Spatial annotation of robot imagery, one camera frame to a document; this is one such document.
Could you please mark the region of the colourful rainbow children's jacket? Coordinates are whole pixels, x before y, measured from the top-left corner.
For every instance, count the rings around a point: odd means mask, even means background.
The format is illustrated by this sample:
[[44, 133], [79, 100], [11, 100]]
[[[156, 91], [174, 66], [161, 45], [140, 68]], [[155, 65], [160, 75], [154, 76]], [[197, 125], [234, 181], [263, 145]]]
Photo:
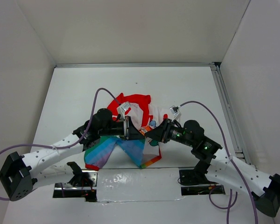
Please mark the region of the colourful rainbow children's jacket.
[[119, 94], [106, 108], [93, 114], [85, 123], [88, 136], [98, 137], [98, 144], [84, 154], [85, 167], [99, 170], [119, 146], [139, 168], [147, 168], [162, 158], [159, 142], [145, 133], [169, 118], [169, 110], [151, 104], [151, 96]]

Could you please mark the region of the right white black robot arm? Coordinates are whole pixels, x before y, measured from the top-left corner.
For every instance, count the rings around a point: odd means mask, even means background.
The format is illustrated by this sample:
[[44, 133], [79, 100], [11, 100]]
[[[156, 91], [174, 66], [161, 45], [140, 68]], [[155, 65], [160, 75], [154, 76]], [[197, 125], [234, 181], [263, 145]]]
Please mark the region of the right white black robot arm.
[[246, 194], [252, 198], [257, 210], [276, 217], [280, 208], [280, 175], [264, 173], [227, 154], [220, 144], [205, 136], [197, 121], [188, 120], [183, 127], [176, 127], [170, 119], [166, 119], [145, 133], [145, 137], [162, 143], [173, 140], [191, 147], [191, 153], [199, 160], [194, 172], [196, 181], [216, 182]]

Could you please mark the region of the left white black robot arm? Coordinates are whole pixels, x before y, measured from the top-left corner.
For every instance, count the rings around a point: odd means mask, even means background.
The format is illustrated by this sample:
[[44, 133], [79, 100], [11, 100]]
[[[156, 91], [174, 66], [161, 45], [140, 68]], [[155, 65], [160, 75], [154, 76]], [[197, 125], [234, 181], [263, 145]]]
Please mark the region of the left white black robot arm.
[[112, 112], [102, 108], [55, 144], [41, 146], [39, 150], [23, 155], [9, 154], [0, 170], [0, 182], [7, 199], [18, 201], [39, 187], [55, 183], [93, 187], [92, 178], [76, 162], [69, 161], [62, 166], [57, 163], [96, 146], [104, 136], [118, 136], [121, 140], [144, 139], [131, 117], [119, 115], [113, 120]]

